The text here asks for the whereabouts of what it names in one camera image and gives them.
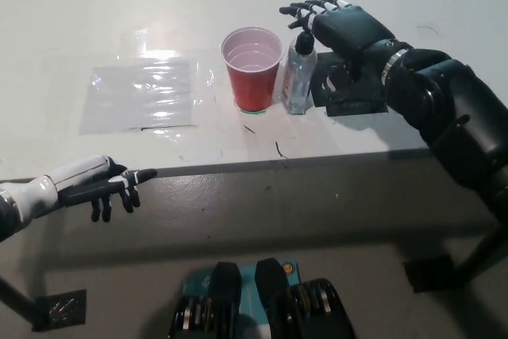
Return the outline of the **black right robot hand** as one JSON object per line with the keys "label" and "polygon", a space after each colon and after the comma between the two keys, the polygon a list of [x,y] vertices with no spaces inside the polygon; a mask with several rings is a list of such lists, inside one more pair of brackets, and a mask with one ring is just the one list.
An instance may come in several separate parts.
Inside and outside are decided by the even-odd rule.
{"label": "black right robot hand", "polygon": [[400,41],[361,6],[345,0],[306,0],[279,9],[301,28],[336,53],[353,78],[369,75],[385,83],[391,65],[413,48]]}

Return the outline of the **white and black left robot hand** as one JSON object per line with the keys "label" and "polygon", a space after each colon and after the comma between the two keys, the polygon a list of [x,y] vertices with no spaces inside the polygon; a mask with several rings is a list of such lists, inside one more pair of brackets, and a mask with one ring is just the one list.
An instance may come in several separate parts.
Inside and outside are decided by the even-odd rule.
{"label": "white and black left robot hand", "polygon": [[137,186],[157,176],[153,168],[130,171],[106,155],[91,156],[41,175],[28,183],[1,184],[1,221],[24,229],[32,220],[63,207],[92,203],[92,220],[110,220],[112,195],[125,211],[140,207]]}

